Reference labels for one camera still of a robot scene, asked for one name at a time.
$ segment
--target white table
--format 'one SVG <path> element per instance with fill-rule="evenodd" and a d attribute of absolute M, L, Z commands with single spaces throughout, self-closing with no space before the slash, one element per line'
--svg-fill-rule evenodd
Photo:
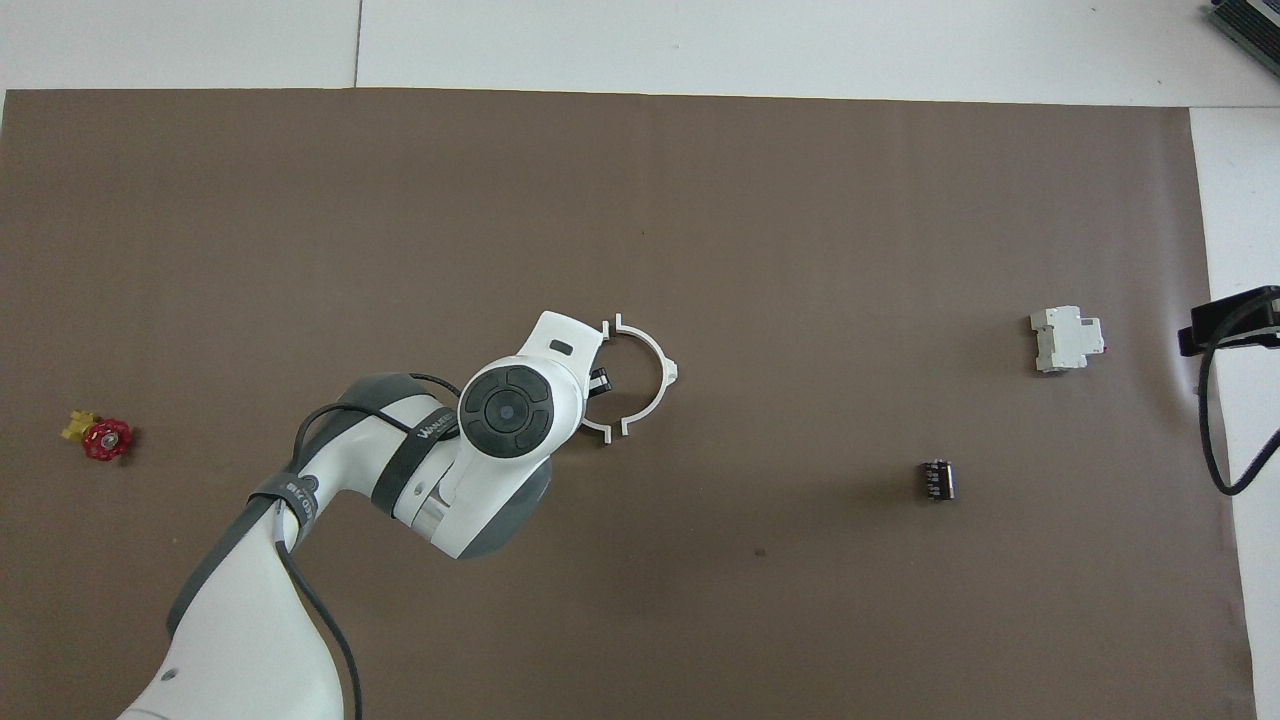
<path fill-rule="evenodd" d="M 0 0 L 0 88 L 358 85 L 1188 106 L 1219 297 L 1280 283 L 1280 78 L 1211 28 L 1204 5 Z M 1220 357 L 1239 469 L 1280 425 L 1280 356 Z M 1276 465 L 1234 501 L 1263 720 L 1280 720 Z"/>

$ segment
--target white circuit breaker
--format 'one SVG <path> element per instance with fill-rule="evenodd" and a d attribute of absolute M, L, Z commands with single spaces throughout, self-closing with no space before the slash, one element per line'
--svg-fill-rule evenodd
<path fill-rule="evenodd" d="M 1102 342 L 1102 322 L 1082 318 L 1075 305 L 1032 313 L 1032 329 L 1039 346 L 1036 369 L 1042 373 L 1084 368 L 1089 364 L 1087 356 L 1107 350 Z"/>

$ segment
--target red handwheel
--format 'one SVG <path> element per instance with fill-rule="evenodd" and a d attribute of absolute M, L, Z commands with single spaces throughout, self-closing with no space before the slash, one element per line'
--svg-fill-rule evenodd
<path fill-rule="evenodd" d="M 123 420 L 108 418 L 93 424 L 84 433 L 84 455 L 108 462 L 124 455 L 133 442 L 133 430 Z"/>

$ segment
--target brown table surface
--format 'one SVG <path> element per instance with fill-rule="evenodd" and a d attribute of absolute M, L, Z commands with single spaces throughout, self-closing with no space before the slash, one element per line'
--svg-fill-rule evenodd
<path fill-rule="evenodd" d="M 367 717 L 1253 717 L 1174 338 L 1185 110 L 13 92 L 0 182 L 5 717 L 114 717 L 308 410 L 465 382 L 544 309 L 621 310 L 680 380 L 566 445 L 497 556 L 330 507 L 298 559 Z M 1027 315 L 1064 304 L 1110 351 L 1043 377 Z M 641 350 L 593 418 L 648 400 Z M 58 437 L 78 407 L 128 461 Z"/>

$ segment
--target black cable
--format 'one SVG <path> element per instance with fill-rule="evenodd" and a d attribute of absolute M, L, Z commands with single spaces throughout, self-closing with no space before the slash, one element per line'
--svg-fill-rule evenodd
<path fill-rule="evenodd" d="M 298 588 L 298 592 L 306 596 L 311 607 L 315 607 L 316 615 L 324 620 L 325 626 L 329 628 L 330 633 L 333 633 L 333 639 L 338 642 L 338 647 L 342 650 L 342 659 L 347 661 L 347 673 L 351 674 L 351 705 L 355 708 L 353 717 L 356 720 L 361 720 L 365 715 L 365 697 L 360 691 L 360 673 L 356 671 L 356 656 L 351 652 L 351 644 L 347 643 L 347 635 L 342 634 L 342 628 L 338 626 L 338 621 L 333 619 L 333 615 L 329 614 L 329 609 L 320 602 L 320 596 L 311 589 L 306 578 L 302 577 L 302 570 L 298 570 L 298 565 L 293 561 L 293 556 L 289 555 L 289 550 L 284 547 L 284 541 L 275 541 L 275 553 L 280 556 L 280 564 L 284 565 L 284 570 L 289 574 L 294 587 Z"/>
<path fill-rule="evenodd" d="M 435 375 L 428 375 L 426 373 L 410 373 L 410 377 L 413 379 L 435 383 L 458 397 L 462 396 L 462 391 L 460 391 L 453 383 L 438 378 Z M 310 415 L 306 416 L 305 420 L 302 420 L 302 424 L 298 425 L 298 433 L 293 437 L 293 456 L 289 459 L 289 464 L 285 466 L 289 471 L 297 473 L 298 470 L 301 470 L 300 464 L 302 459 L 302 448 L 306 446 L 307 433 L 311 430 L 311 425 L 315 424 L 315 421 L 323 418 L 324 415 L 329 413 L 335 413 L 338 410 L 364 413 L 370 418 L 378 418 L 379 420 L 387 423 L 388 425 L 392 425 L 393 428 L 401 430 L 404 434 L 413 432 L 413 428 L 410 428 L 404 423 L 401 423 L 399 420 L 392 418 L 390 415 L 383 413 L 381 410 L 372 410 L 370 407 L 364 407 L 361 405 L 356 405 L 352 402 L 330 402 L 329 405 L 314 410 Z M 347 673 L 351 675 L 352 705 L 355 706 L 356 711 L 355 719 L 361 720 L 361 717 L 364 717 L 365 714 L 364 693 L 360 689 L 360 673 L 356 670 L 356 656 L 355 653 L 351 652 L 351 644 L 347 642 L 347 635 L 342 634 L 342 628 L 338 626 L 338 621 L 333 619 L 333 615 L 329 612 L 329 609 L 325 607 L 324 602 L 320 601 L 320 596 L 316 594 L 314 589 L 311 589 L 311 585 L 307 584 L 306 578 L 302 577 L 302 570 L 300 570 L 297 564 L 293 561 L 293 556 L 289 553 L 289 550 L 284 546 L 284 541 L 275 542 L 275 553 L 280 557 L 280 564 L 284 565 L 284 570 L 289 574 L 289 578 L 293 580 L 294 587 L 298 588 L 298 592 L 301 592 L 307 598 L 307 602 L 311 603 L 311 607 L 314 607 L 316 614 L 320 615 L 320 619 L 324 620 L 325 626 L 329 628 L 330 633 L 333 633 L 333 639 L 338 643 L 338 647 L 342 650 L 342 657 L 347 662 Z"/>
<path fill-rule="evenodd" d="M 1208 342 L 1204 343 L 1204 356 L 1201 359 L 1201 373 L 1199 373 L 1199 429 L 1201 429 L 1201 448 L 1204 451 L 1204 464 L 1208 465 L 1208 474 L 1213 478 L 1213 486 L 1226 496 L 1235 496 L 1244 492 L 1244 488 L 1249 487 L 1249 483 L 1258 477 L 1262 471 L 1262 466 L 1267 464 L 1267 460 L 1275 455 L 1276 448 L 1280 447 L 1280 428 L 1271 436 L 1263 446 L 1262 450 L 1253 457 L 1249 466 L 1245 468 L 1244 474 L 1234 484 L 1226 484 L 1222 479 L 1222 473 L 1217 468 L 1217 457 L 1213 455 L 1213 438 L 1210 437 L 1208 429 L 1208 370 L 1210 365 L 1213 363 L 1213 352 L 1217 350 L 1219 343 L 1231 334 L 1231 331 L 1240 324 L 1240 320 L 1245 315 L 1253 313 L 1254 310 L 1265 306 L 1268 302 L 1280 300 L 1280 291 L 1271 291 L 1253 300 L 1249 300 L 1244 305 L 1236 307 L 1222 322 L 1219 323 L 1217 328 L 1213 329 L 1213 334 L 1210 336 Z"/>
<path fill-rule="evenodd" d="M 452 392 L 454 397 L 462 397 L 462 391 L 458 389 L 457 386 L 454 386 L 449 380 L 438 378 L 435 375 L 428 375 L 426 373 L 410 373 L 408 377 L 413 378 L 415 380 L 426 380 L 429 383 L 435 383 L 443 387 L 444 389 Z"/>
<path fill-rule="evenodd" d="M 301 425 L 298 425 L 298 434 L 293 437 L 293 456 L 289 457 L 289 464 L 285 465 L 287 470 L 289 470 L 291 473 L 297 473 L 298 470 L 301 470 L 298 462 L 301 461 L 302 447 L 307 442 L 307 432 L 311 429 L 311 424 L 319 420 L 321 416 L 329 413 L 334 413 L 337 410 L 352 410 L 355 413 L 364 413 L 370 418 L 378 418 L 379 420 L 387 423 L 388 425 L 396 428 L 397 430 L 404 434 L 408 434 L 413 430 L 413 428 L 406 425 L 404 423 L 401 423 L 399 420 L 392 418 L 390 415 L 383 413 L 381 410 L 371 410 L 369 407 L 355 405 L 352 402 L 330 402 L 329 405 L 317 407 L 315 411 L 307 415 L 306 420 L 302 420 Z"/>

